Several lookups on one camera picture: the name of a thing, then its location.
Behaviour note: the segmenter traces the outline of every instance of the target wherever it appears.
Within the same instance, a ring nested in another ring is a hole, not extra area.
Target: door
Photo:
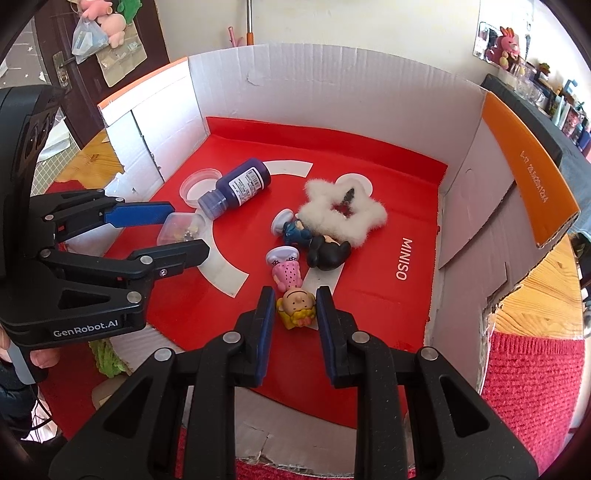
[[[72,36],[79,19],[78,14],[73,11],[75,9],[76,5],[68,0],[48,0],[35,15],[39,49],[53,85],[60,84],[54,67],[54,55],[63,52],[65,61],[72,57]],[[66,94],[62,109],[66,115],[66,125],[80,148],[87,145],[104,128],[96,106],[99,102],[169,63],[154,0],[142,0],[142,7],[134,22],[147,59],[112,87],[105,82],[95,56],[79,65],[72,61],[63,66],[72,89]]]

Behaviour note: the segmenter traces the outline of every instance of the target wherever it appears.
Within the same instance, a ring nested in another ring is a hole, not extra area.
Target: bottle label
[[[234,191],[238,203],[242,205],[245,201],[253,198],[263,188],[261,174],[255,167],[249,168],[246,172],[228,182],[228,186]]]

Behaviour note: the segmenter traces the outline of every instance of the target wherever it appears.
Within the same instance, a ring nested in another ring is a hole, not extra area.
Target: green cloth
[[[125,23],[129,25],[141,6],[140,0],[119,0],[117,11],[125,17]]]
[[[125,364],[113,350],[113,346],[108,339],[94,340],[88,342],[92,353],[95,355],[96,367],[99,372],[109,378],[113,378],[122,372],[125,372]]]

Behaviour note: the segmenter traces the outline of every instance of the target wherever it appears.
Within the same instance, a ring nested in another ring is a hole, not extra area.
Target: human hand
[[[10,347],[10,338],[0,327],[0,359],[10,362],[8,348]],[[53,367],[60,359],[59,348],[48,348],[46,350],[34,350],[31,352],[31,362],[39,368]]]

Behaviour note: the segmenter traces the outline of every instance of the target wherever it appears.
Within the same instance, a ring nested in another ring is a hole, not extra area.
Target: wooden surface
[[[568,235],[508,295],[494,315],[495,330],[536,337],[583,337],[579,275]]]
[[[123,173],[123,166],[103,130],[68,163],[56,181],[78,180],[84,188],[102,189],[117,172]]]
[[[57,181],[78,180],[87,189],[104,188],[123,167],[103,130],[82,149]],[[502,301],[493,315],[502,333],[548,338],[582,338],[579,275],[567,235]]]

